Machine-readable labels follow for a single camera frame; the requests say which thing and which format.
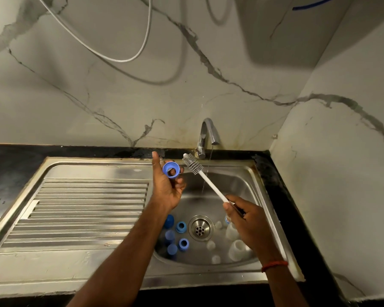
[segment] person's left hand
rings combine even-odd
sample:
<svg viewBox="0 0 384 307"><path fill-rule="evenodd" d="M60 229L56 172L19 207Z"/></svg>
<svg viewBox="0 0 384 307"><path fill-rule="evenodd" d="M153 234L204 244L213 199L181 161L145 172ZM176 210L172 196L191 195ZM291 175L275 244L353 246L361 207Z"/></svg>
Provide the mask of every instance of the person's left hand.
<svg viewBox="0 0 384 307"><path fill-rule="evenodd" d="M152 169L154 170L154 192L152 193L151 202L156 202L160 205L165 205L168 211L174 209L182 195L183 190L186 187L181 175L175 179L169 179L162 171L159 155L157 152L152 152ZM175 174L175 170L172 169L170 174Z"/></svg>

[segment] white hose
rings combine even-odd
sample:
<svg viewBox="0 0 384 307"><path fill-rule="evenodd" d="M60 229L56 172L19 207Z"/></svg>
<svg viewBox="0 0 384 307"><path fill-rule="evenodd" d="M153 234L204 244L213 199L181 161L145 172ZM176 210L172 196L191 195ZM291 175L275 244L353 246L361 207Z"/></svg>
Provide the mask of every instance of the white hose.
<svg viewBox="0 0 384 307"><path fill-rule="evenodd" d="M57 22L63 26L63 28L69 33L71 34L78 42L80 42L83 46L85 46L88 50L92 51L94 54L106 59L106 60L109 60L109 61L114 61L114 62L129 62L129 61L133 61L134 59L136 59L141 53L142 51L144 50L145 48L145 45L147 44L147 41L148 41L148 36L149 36L149 30L151 28L151 17L152 17L152 0L148 0L149 2L149 5L148 5L148 25L147 25L147 31L145 33L145 38L144 38L144 42L141 46L141 48L139 49L139 51L137 52L137 54L129 59L125 59L125 60L119 60L119 59L114 59L114 58L110 58L108 56L105 56L101 53L99 53L98 51L92 49L91 47L89 47L86 43L84 43L83 41L81 41L74 33L72 33L72 31L70 29L68 29L68 27L57 17L57 15L52 11L52 9L50 9L50 7L43 1L43 0L39 0L43 5L44 7L47 9L47 11L49 11L49 13L57 20Z"/></svg>

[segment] black countertop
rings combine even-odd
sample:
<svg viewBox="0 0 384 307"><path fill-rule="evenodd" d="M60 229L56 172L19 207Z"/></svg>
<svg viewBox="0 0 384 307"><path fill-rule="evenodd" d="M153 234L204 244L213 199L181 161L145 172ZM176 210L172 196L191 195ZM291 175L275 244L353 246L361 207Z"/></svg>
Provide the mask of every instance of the black countertop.
<svg viewBox="0 0 384 307"><path fill-rule="evenodd" d="M184 153L190 152L190 150L183 149L0 144L0 217L14 202L21 189L27 184L46 157L151 158L152 151L157 151L166 159L181 159ZM214 150L212 159L253 159L256 162L256 168L261 174L287 240L305 276L306 282L300 283L300 287L310 306L357 306L357 304L350 304L342 298L337 284L271 160L270 153L268 151ZM65 306L71 297L71 295L47 295L2 298L0 299L0 306ZM205 304L211 302L225 304L236 301L240 304L257 302L262 306L273 306L267 284L143 290L140 291L135 305L145 305L147 302L156 302L159 299L165 301L170 297L202 297L205 298Z"/></svg>

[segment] faucet spout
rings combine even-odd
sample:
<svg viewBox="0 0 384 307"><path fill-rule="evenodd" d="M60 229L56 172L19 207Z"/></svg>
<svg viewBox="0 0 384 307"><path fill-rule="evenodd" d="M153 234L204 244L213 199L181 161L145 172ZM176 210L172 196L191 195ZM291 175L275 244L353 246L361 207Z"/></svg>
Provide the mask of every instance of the faucet spout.
<svg viewBox="0 0 384 307"><path fill-rule="evenodd" d="M199 159L205 159L205 141L206 135L209 135L210 143L212 145L218 145L220 142L219 134L213 125L210 118L205 118L202 122L201 133L199 135L198 147L196 149L196 155Z"/></svg>

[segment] running water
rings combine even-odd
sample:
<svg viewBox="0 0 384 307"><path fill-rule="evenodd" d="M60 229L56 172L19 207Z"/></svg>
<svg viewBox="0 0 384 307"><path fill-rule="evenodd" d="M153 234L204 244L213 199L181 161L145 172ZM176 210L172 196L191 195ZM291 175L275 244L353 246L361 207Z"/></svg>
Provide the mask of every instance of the running water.
<svg viewBox="0 0 384 307"><path fill-rule="evenodd" d="M212 149L210 150L209 161L212 158L212 152L213 152L213 145L212 145ZM208 172L209 172L209 164L207 165L206 176L208 176ZM204 185L202 186L202 193L201 193L201 195L204 194L205 184L206 184L206 182L204 181Z"/></svg>

